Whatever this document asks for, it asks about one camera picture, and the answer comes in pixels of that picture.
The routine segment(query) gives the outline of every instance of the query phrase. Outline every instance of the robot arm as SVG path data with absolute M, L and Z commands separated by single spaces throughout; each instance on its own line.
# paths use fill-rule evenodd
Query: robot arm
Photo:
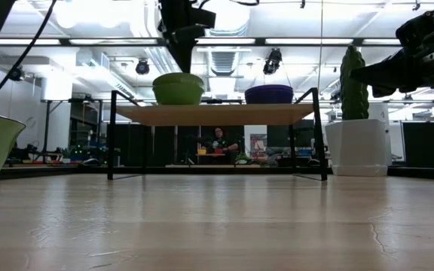
M 434 11 L 409 20 L 396 30 L 402 49 L 382 62 L 351 72 L 351 78 L 371 85 L 374 97 L 434 88 Z
M 190 73 L 196 38 L 205 28 L 215 26 L 215 14 L 193 8 L 189 0 L 159 0 L 162 20 L 158 27 L 167 40 L 167 48 L 183 72 Z

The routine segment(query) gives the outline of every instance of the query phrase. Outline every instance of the wooden floor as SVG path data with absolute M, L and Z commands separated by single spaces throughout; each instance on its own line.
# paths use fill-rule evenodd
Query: wooden floor
M 0 270 L 434 270 L 434 181 L 0 181 Z

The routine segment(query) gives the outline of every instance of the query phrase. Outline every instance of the purple bowl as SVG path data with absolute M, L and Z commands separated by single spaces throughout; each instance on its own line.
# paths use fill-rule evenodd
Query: purple bowl
M 246 90 L 245 96 L 249 105 L 290 104 L 294 99 L 294 91 L 285 85 L 263 85 Z
M 279 84 L 251 87 L 248 90 L 246 90 L 246 93 L 261 92 L 266 90 L 282 90 L 282 91 L 287 91 L 289 93 L 294 93 L 292 87 L 288 87 L 286 85 L 279 85 Z
M 264 90 L 246 93 L 246 103 L 252 104 L 290 104 L 294 93 L 282 90 Z

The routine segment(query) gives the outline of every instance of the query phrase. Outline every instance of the workbench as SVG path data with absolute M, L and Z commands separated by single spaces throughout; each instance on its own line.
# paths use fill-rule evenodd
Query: workbench
M 313 101 L 301 103 L 308 95 Z M 118 105 L 118 96 L 123 97 L 132 105 Z M 320 181 L 327 180 L 327 162 L 324 157 L 324 143 L 322 139 L 321 118 L 319 113 L 319 94 L 317 88 L 309 89 L 294 104 L 269 105 L 156 105 L 139 106 L 136 101 L 123 93 L 113 90 L 110 107 L 110 124 L 108 125 L 108 157 L 115 152 L 115 124 L 116 114 L 127 117 L 144 127 L 151 126 L 232 126 L 232 125 L 287 125 L 289 126 L 289 141 L 293 173 L 295 165 L 295 139 L 293 125 L 309 114 L 314 113 L 314 132 L 316 149 L 319 155 Z M 147 133 L 144 132 L 142 140 L 147 144 Z M 142 172 L 146 170 L 146 148 L 142 152 Z M 108 159 L 108 180 L 113 180 L 115 173 L 113 159 Z

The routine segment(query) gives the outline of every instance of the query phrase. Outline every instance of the cactus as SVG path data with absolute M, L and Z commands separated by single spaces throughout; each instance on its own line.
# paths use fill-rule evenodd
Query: cactus
M 351 79 L 352 70 L 365 66 L 365 60 L 354 45 L 350 45 L 341 63 L 341 101 L 343 120 L 362 120 L 369 117 L 368 86 Z

